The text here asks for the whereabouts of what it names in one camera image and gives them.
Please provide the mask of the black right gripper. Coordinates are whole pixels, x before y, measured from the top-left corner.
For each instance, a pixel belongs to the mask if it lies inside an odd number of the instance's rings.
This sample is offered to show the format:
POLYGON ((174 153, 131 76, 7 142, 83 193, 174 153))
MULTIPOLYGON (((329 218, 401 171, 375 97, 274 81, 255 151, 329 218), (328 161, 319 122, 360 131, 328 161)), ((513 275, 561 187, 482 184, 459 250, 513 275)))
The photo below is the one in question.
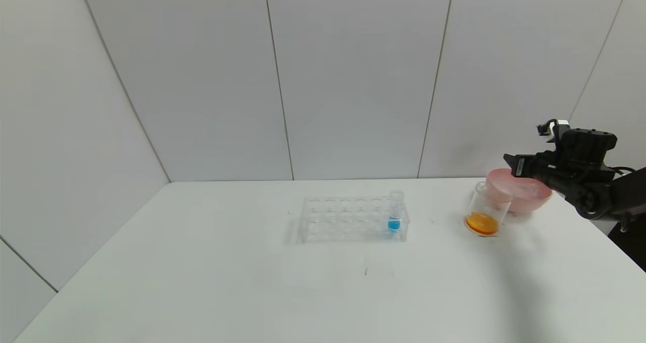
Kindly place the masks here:
POLYGON ((512 175, 517 178, 535 179, 542 184, 551 183, 561 176, 559 152, 538 152, 537 154, 504 154, 505 163, 512 169, 512 175))

